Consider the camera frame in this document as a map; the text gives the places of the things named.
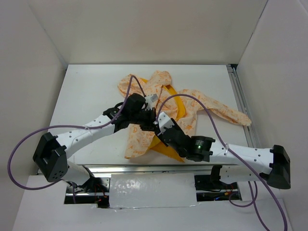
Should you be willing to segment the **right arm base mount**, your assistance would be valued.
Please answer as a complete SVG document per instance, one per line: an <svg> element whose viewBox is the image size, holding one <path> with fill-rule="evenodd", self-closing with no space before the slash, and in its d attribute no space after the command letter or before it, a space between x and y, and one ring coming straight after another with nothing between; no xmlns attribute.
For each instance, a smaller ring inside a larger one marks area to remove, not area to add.
<svg viewBox="0 0 308 231"><path fill-rule="evenodd" d="M198 202L240 200L237 183L212 182L209 175L195 175L196 199Z"/></svg>

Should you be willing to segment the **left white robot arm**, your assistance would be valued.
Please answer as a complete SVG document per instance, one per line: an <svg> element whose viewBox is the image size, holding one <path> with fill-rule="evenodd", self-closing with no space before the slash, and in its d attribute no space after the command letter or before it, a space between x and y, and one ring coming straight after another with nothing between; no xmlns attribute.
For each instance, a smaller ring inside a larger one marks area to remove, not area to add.
<svg viewBox="0 0 308 231"><path fill-rule="evenodd" d="M92 142L126 129L130 124L151 129L156 118L153 103L157 100L156 94L143 97L134 93L84 128L58 135L47 132L41 136L33 160L48 182L63 180L84 192L92 192L96 186L103 185L102 180L85 166L76 165L68 159Z"/></svg>

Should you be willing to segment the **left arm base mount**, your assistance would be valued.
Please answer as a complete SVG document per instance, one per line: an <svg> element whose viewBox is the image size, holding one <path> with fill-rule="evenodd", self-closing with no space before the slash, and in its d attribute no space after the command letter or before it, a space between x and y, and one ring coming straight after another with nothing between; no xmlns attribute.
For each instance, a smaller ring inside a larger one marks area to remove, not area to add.
<svg viewBox="0 0 308 231"><path fill-rule="evenodd" d="M94 204L98 208L109 208L110 177L96 178L95 180L91 180L89 184L83 186L67 182L64 204Z"/></svg>

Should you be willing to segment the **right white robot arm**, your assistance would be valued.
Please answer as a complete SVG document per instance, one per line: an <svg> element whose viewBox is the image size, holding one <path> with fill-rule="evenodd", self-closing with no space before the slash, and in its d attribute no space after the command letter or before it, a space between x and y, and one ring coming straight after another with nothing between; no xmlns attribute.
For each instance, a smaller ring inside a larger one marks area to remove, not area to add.
<svg viewBox="0 0 308 231"><path fill-rule="evenodd" d="M246 174L232 175L228 170L223 172L222 167L212 168L210 183L216 189L249 177L263 179L268 186L276 189L291 188L291 160L283 146L258 149L222 144L211 137L188 136L172 118L159 119L157 126L158 138L182 158L195 162L245 166L250 170Z"/></svg>

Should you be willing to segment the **yellow and patterned jacket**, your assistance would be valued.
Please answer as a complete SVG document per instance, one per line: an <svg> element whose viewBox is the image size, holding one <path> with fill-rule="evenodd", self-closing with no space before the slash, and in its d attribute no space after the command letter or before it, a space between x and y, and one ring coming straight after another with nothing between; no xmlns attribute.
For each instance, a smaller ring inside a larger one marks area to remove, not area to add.
<svg viewBox="0 0 308 231"><path fill-rule="evenodd" d="M220 118L242 126L251 125L250 118L238 110L205 96L198 90L183 89L175 91L171 85L172 78L167 71L155 71L149 80L138 77L131 79L131 75L124 77L118 84L119 92L126 94L137 93L140 95L158 96L154 104L156 109L161 108L169 117L176 120L184 133L193 136L196 130L197 112L206 107ZM125 158L133 159L146 154L149 150L161 153L179 162L184 159L170 147L166 147L153 132L142 131L137 125L128 127L128 143Z"/></svg>

